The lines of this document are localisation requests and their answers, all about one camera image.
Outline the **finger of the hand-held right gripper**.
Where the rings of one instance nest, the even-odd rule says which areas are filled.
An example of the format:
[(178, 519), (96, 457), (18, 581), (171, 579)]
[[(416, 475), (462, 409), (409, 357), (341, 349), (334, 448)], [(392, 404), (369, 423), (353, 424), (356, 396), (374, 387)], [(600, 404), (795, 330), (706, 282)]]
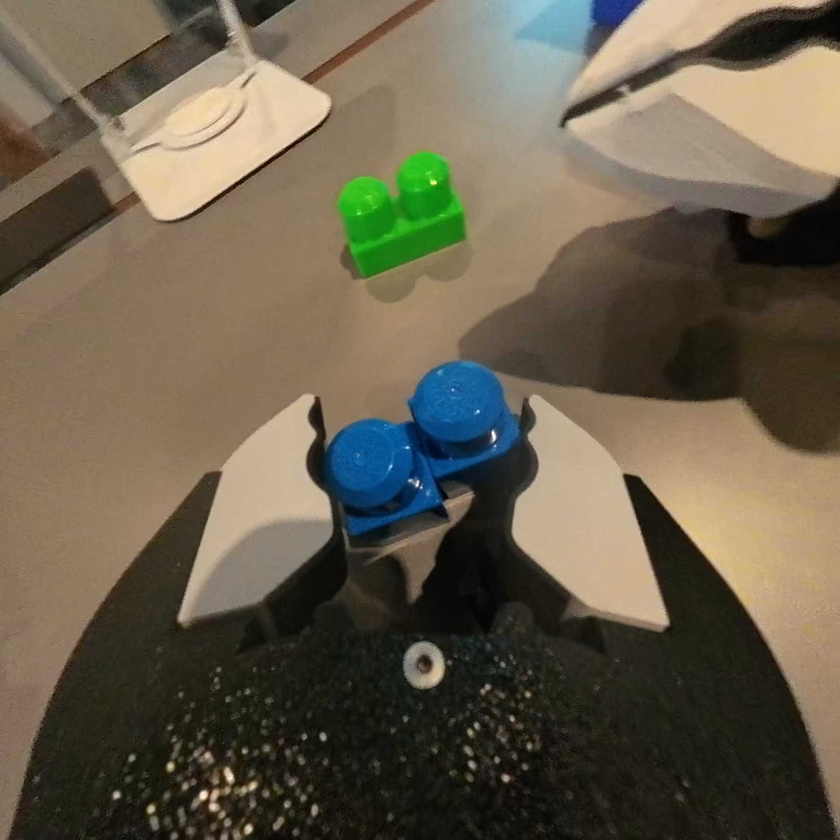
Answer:
[(657, 62), (595, 85), (562, 116), (576, 151), (674, 206), (781, 217), (838, 188), (838, 63)]
[(732, 27), (761, 17), (822, 12), (817, 1), (646, 1), (602, 43), (572, 85), (567, 112), (629, 83), (632, 77), (709, 45)]

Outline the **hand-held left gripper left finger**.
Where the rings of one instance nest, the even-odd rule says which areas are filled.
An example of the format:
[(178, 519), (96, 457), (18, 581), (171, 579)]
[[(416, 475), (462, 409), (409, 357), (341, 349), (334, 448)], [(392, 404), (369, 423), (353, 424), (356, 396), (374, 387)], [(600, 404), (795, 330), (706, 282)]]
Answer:
[(348, 577), (337, 515), (316, 473), (318, 397), (304, 394), (224, 463), (182, 603), (180, 627), (264, 614), (304, 627)]

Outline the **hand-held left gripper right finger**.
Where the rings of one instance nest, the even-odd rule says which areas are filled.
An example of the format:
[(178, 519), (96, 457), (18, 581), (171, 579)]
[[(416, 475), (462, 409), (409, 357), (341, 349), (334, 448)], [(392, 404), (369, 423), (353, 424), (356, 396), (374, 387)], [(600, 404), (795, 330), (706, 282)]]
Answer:
[(663, 633), (669, 615), (621, 467), (539, 395), (523, 407), (536, 472), (513, 502), (511, 537), (565, 592), (560, 620)]

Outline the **blue single-stud mega block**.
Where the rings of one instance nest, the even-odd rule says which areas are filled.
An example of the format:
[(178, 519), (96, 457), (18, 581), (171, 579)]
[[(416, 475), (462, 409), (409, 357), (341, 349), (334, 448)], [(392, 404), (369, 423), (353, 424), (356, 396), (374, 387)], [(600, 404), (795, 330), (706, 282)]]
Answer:
[(416, 435), (434, 478), (463, 476), (518, 446), (519, 420), (496, 374), (455, 360), (426, 373), (407, 401)]

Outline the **green two-stud mega block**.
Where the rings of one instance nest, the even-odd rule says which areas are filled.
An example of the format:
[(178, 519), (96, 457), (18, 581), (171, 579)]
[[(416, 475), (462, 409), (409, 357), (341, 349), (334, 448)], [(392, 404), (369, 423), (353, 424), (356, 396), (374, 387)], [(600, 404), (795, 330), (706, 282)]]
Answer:
[(466, 241), (466, 210), (441, 154), (409, 155), (395, 174), (395, 188), (392, 193), (380, 178), (360, 175), (338, 194), (346, 249), (361, 278)]

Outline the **black table inset panel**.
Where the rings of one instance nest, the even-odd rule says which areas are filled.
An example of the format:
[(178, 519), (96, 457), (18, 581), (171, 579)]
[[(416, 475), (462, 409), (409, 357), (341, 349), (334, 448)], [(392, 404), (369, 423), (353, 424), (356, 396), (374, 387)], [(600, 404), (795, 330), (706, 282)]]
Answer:
[(86, 167), (1, 223), (1, 293), (47, 265), (112, 215), (112, 201)]

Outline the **white acrylic stand base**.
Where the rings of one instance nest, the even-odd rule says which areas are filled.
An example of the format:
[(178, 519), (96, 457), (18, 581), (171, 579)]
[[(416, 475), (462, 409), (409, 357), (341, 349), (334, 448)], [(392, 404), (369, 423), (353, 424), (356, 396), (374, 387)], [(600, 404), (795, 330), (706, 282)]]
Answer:
[(330, 97), (259, 56), (236, 2), (203, 2), (170, 37), (210, 29), (220, 46), (118, 112), (98, 105), (8, 11), (2, 33), (95, 127), (104, 150), (159, 222), (195, 215), (319, 128)]

